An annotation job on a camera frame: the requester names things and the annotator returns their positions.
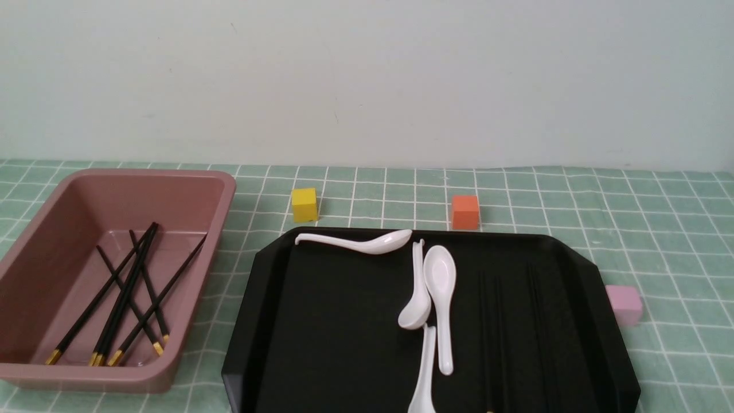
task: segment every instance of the tray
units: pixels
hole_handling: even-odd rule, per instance
[[[233,412],[404,413],[423,339],[420,330],[397,324],[413,291],[411,244],[369,256],[294,245],[301,232],[369,240],[386,231],[296,228],[257,254],[222,368]],[[639,384],[595,265],[545,235],[413,232],[413,241],[421,238],[424,251],[443,245],[457,266],[454,374],[434,370],[437,412],[487,411],[485,355],[491,393],[506,393],[512,406],[498,413],[635,411]],[[540,307],[533,305],[530,272],[538,274]],[[479,277],[501,277],[505,379],[496,335],[483,343],[485,329],[495,331],[498,323],[493,315],[482,321],[481,301],[497,296],[495,284]],[[539,312],[547,327],[543,353]],[[543,373],[543,362],[552,376]],[[544,393],[551,384],[552,401]]]
[[[207,170],[89,169],[59,183],[0,261],[0,378],[39,389],[168,390],[234,190],[232,176]],[[140,236],[152,221],[161,225],[147,262],[156,291],[208,233],[163,303],[170,328],[163,355],[158,357],[140,334],[121,367],[87,366],[117,298],[115,287],[57,364],[44,365],[109,278],[95,246],[117,265],[132,248],[128,230]],[[135,301],[147,309],[147,290],[137,287]],[[150,324],[159,332],[154,319]],[[135,324],[135,316],[126,312],[113,348]]]

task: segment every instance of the black chopstick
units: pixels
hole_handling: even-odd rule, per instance
[[[500,369],[502,370],[502,408],[498,411],[510,413],[509,360],[507,359],[507,343],[505,338],[504,317],[502,316],[502,283],[500,276],[493,276],[495,288],[495,313],[497,325],[497,343],[499,349]]]
[[[479,273],[479,304],[482,308],[482,355],[484,355],[484,403],[487,407],[487,413],[494,413],[495,407],[492,397],[492,370],[490,369],[491,360],[491,337],[489,320],[489,306],[487,305],[487,282],[484,272]]]
[[[130,240],[132,240],[133,244],[137,244],[135,233],[133,232],[133,230],[130,230],[129,232],[130,232]],[[156,300],[156,291],[153,289],[153,281],[150,279],[150,274],[148,274],[148,269],[145,267],[144,262],[140,266],[140,270],[142,271],[142,279],[143,281],[145,281],[145,286],[148,289],[148,295],[150,296],[150,302],[153,303]],[[168,330],[168,325],[166,324],[166,319],[163,317],[163,309],[160,306],[156,309],[156,319],[158,320],[158,327],[161,329],[161,335],[163,336],[163,343],[165,344],[168,342],[169,330]]]
[[[170,281],[168,281],[168,284],[166,284],[166,287],[163,288],[160,294],[158,294],[158,298],[156,299],[156,302],[152,303],[150,305],[150,308],[145,312],[145,314],[142,316],[142,320],[138,322],[138,324],[130,331],[130,334],[128,334],[127,338],[125,338],[125,341],[123,341],[123,344],[120,346],[120,348],[115,351],[114,356],[109,360],[109,363],[107,363],[108,366],[116,366],[118,363],[120,363],[120,360],[125,355],[125,352],[130,348],[130,345],[135,340],[135,337],[137,337],[138,333],[140,333],[140,330],[142,329],[142,325],[148,322],[148,318],[150,318],[151,315],[156,311],[156,307],[160,306],[163,302],[164,298],[166,298],[166,294],[171,290],[173,285],[176,283],[176,280],[178,280],[179,277],[181,277],[181,274],[184,273],[186,267],[189,265],[192,259],[194,259],[194,256],[196,256],[196,253],[201,249],[201,246],[204,244],[204,241],[206,240],[206,235],[199,241],[199,243],[196,245],[196,248],[194,248],[193,251],[189,254],[189,256],[186,258],[186,261],[181,264],[179,269],[176,271],[176,274],[174,274],[173,277],[171,277]]]
[[[145,256],[148,255],[150,246],[153,244],[153,238],[158,231],[157,223],[152,223],[150,227],[152,228],[150,235],[138,248],[138,254],[135,257],[135,262],[130,269],[130,272],[128,273],[128,277],[125,280],[125,286],[123,290],[120,291],[120,294],[117,295],[117,300],[115,300],[115,304],[112,307],[112,312],[109,313],[107,322],[104,324],[102,333],[97,340],[97,345],[95,346],[92,359],[90,360],[90,365],[92,366],[102,365],[107,358],[107,354],[109,354],[109,348],[112,346],[112,341],[115,339],[119,322],[122,319],[122,315],[124,314],[124,310],[127,305],[126,303],[130,298],[133,287],[137,281],[138,275],[140,274],[140,262],[145,261]]]
[[[137,245],[137,241],[133,243],[133,248],[135,248],[135,245]],[[110,273],[115,274],[115,269],[112,267],[112,263],[109,261],[109,258],[107,257],[107,254],[104,253],[102,250],[102,247],[97,245],[97,251],[99,251],[99,255],[102,257],[102,260],[104,261],[104,264],[107,266],[107,269]],[[125,284],[123,283],[123,280],[120,279],[119,276],[114,276],[115,282],[120,287],[120,291],[123,290],[125,287]],[[138,308],[137,304],[135,304],[135,300],[130,300],[128,302],[130,305],[130,309],[133,310],[133,313],[135,314],[135,317],[137,317],[138,321],[142,319],[142,313],[140,312],[140,308]],[[150,340],[150,343],[153,345],[153,349],[156,350],[156,353],[160,356],[163,354],[163,347],[161,347],[161,343],[156,338],[156,333],[153,332],[153,329],[148,325],[145,324],[143,326],[143,331],[145,331],[145,335],[148,336],[148,339]]]
[[[540,374],[542,379],[543,394],[545,396],[544,412],[554,412],[559,408],[559,390],[555,386],[555,368],[553,360],[549,359],[548,353],[548,325],[545,322],[545,314],[542,305],[542,295],[538,287],[538,273],[534,267],[528,267],[528,285],[530,287],[530,298],[535,323],[535,340],[538,344],[538,357],[540,359]]]
[[[150,229],[148,229],[142,237],[140,237],[140,242],[142,243],[144,240],[148,238],[150,235]],[[115,282],[115,277],[119,276],[120,273],[123,272],[125,269],[125,266],[128,264],[128,261],[130,261],[130,258],[132,258],[133,254],[135,254],[135,249],[133,248],[128,252],[128,254],[125,256],[125,259],[120,263],[120,266],[117,267],[115,270],[115,276],[110,276],[109,279],[104,283],[102,288],[100,288],[99,292],[97,292],[97,295],[92,298],[90,303],[87,305],[87,308],[84,309],[83,312],[79,315],[79,318],[76,319],[76,322],[69,328],[69,331],[66,333],[64,338],[61,339],[59,344],[56,346],[53,352],[51,352],[51,355],[46,360],[46,364],[56,364],[56,362],[59,361],[59,358],[61,358],[61,355],[69,348],[69,345],[74,340],[74,337],[81,331],[81,328],[84,327],[84,324],[87,323],[87,321],[91,318],[92,313],[97,308],[100,302],[102,302],[102,298],[104,298],[105,294],[107,293],[107,290],[112,286],[112,283]]]

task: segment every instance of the table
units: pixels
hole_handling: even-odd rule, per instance
[[[173,388],[164,395],[42,392],[0,383],[9,412],[226,412],[219,371],[255,253],[297,226],[293,188],[315,187],[309,225],[450,229],[453,195],[476,195],[481,230],[549,234],[636,287],[642,323],[622,334],[638,412],[734,411],[734,176],[559,166],[384,169],[0,160],[0,256],[55,185],[83,168],[223,170],[237,191]]]

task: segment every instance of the pink block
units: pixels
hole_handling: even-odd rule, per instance
[[[606,294],[609,296],[611,309],[620,326],[635,326],[642,317],[642,300],[635,287],[628,285],[608,285]]]

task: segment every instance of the white spoon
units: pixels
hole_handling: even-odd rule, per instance
[[[450,376],[454,372],[454,357],[451,355],[451,321],[448,311],[457,283],[457,267],[446,248],[434,245],[426,253],[423,272],[426,276],[426,287],[436,307],[438,369],[445,376]]]
[[[398,325],[406,330],[420,328],[431,314],[431,297],[423,275],[423,244],[423,240],[413,243],[413,296],[398,316]]]
[[[421,352],[421,369],[418,371],[418,383],[415,384],[413,399],[408,406],[408,413],[436,413],[431,398],[433,381],[433,359],[436,353],[436,328],[423,324],[423,351]]]
[[[389,232],[374,240],[359,242],[319,234],[298,234],[296,245],[301,241],[314,241],[315,243],[336,245],[365,254],[377,255],[395,251],[402,247],[408,242],[411,235],[413,235],[412,229],[401,229],[400,231]]]

